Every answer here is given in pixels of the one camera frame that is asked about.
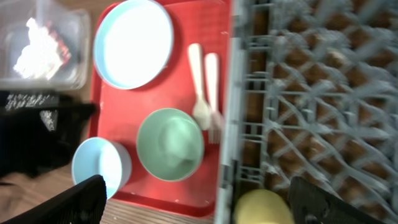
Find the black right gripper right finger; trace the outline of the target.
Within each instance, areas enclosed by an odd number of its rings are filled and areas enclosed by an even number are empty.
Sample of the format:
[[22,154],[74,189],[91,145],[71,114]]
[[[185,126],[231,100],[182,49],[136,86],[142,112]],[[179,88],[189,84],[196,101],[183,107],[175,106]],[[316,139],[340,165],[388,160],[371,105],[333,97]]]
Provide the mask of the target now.
[[290,182],[289,203],[296,224],[384,224],[301,177]]

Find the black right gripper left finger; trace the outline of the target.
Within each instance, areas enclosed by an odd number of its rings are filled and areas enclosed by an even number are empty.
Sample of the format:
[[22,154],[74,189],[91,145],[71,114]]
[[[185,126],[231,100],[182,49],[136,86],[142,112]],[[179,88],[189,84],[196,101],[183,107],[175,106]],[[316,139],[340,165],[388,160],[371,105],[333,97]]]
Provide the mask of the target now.
[[99,224],[106,202],[106,183],[96,174],[4,223]]

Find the yellow plastic cup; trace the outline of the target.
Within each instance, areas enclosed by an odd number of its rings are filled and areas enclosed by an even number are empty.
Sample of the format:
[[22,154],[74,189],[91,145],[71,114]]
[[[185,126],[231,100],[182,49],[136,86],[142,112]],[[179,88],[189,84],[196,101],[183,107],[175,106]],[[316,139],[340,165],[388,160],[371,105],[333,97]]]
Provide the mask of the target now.
[[242,195],[234,210],[236,224],[294,224],[290,208],[274,192],[256,189]]

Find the green bowl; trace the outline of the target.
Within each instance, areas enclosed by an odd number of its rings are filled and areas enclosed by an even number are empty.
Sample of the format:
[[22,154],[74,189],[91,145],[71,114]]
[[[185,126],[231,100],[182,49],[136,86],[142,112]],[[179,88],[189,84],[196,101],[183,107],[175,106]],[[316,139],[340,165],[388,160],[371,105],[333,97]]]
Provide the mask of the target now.
[[167,182],[189,178],[200,167],[205,143],[196,121],[175,108],[152,112],[142,122],[136,150],[148,173]]

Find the black waste tray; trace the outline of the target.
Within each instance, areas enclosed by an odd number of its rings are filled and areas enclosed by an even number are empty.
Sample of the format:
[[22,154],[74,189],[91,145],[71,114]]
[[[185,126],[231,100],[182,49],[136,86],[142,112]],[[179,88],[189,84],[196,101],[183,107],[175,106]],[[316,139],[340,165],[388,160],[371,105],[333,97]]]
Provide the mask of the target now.
[[1,91],[1,177],[36,178],[69,164],[95,112],[51,90]]

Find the grey dishwasher rack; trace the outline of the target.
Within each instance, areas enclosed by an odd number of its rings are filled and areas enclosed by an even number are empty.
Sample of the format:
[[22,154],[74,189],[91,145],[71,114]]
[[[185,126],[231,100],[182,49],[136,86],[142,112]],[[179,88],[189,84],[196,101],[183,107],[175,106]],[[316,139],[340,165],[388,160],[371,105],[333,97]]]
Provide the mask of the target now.
[[215,223],[296,176],[397,222],[397,2],[233,1]]

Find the light blue bowl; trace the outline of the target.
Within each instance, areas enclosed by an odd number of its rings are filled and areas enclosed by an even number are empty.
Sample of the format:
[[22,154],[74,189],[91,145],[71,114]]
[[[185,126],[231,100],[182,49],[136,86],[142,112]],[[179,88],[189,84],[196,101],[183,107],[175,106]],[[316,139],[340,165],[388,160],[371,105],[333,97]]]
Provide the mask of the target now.
[[108,199],[123,188],[132,173],[132,160],[120,143],[100,137],[83,141],[72,159],[72,179],[79,184],[94,175],[101,175]]

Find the red plastic tray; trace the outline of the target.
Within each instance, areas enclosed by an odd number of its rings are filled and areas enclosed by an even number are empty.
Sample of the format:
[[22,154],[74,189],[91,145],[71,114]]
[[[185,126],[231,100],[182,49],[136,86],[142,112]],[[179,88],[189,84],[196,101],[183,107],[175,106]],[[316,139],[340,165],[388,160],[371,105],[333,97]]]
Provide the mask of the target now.
[[175,45],[169,66],[155,80],[135,90],[118,90],[97,72],[91,81],[91,100],[99,106],[88,134],[122,144],[130,153],[132,174],[113,197],[115,201],[192,218],[206,218],[215,211],[220,146],[206,143],[199,169],[180,182],[166,182],[145,170],[136,151],[139,126],[155,110],[193,111],[195,91],[187,48],[199,43],[204,53],[220,59],[220,106],[228,94],[230,1],[164,1],[175,27]]

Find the pink plastic fork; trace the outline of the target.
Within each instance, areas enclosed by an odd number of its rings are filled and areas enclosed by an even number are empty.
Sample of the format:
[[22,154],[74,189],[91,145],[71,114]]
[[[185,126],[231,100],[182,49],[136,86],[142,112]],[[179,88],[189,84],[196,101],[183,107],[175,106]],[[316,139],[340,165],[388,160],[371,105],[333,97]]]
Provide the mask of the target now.
[[208,102],[211,110],[211,125],[208,130],[210,144],[219,144],[224,129],[224,118],[219,110],[220,62],[216,53],[205,55],[205,75]]

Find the cream plastic spoon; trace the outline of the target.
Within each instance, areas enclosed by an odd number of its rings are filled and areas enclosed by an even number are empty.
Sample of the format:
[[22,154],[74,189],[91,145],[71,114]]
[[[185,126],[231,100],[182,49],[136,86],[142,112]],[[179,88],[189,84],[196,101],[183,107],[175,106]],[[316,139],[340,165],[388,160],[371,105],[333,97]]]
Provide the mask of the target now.
[[200,44],[194,43],[188,46],[188,60],[196,95],[192,114],[200,129],[205,131],[210,128],[211,112],[209,104],[205,99],[203,81],[203,55]]

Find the red snack wrapper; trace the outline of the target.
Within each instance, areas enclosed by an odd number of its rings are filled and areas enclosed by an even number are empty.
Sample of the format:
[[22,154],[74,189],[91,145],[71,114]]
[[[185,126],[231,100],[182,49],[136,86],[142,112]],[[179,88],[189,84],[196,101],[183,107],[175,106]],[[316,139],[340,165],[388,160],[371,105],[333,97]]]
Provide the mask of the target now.
[[63,64],[66,65],[72,57],[69,48],[65,44],[61,35],[53,27],[49,26],[48,29],[51,38],[53,38],[57,43],[57,52],[62,59]]

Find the clear plastic bin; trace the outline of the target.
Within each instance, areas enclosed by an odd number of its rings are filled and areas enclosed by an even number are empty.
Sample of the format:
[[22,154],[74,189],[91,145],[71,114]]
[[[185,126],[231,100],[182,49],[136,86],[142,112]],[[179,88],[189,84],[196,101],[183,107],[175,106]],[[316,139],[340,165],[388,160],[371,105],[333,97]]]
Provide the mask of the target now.
[[58,1],[1,1],[1,89],[80,89],[90,26],[86,10],[69,10]]

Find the light blue plate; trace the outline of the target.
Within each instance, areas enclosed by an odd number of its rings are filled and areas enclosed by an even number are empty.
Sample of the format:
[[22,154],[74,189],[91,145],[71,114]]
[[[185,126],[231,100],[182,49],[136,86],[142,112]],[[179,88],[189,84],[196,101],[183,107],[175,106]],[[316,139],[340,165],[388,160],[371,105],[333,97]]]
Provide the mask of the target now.
[[166,9],[150,0],[124,1],[100,23],[93,44],[99,76],[131,90],[151,82],[172,54],[174,27]]

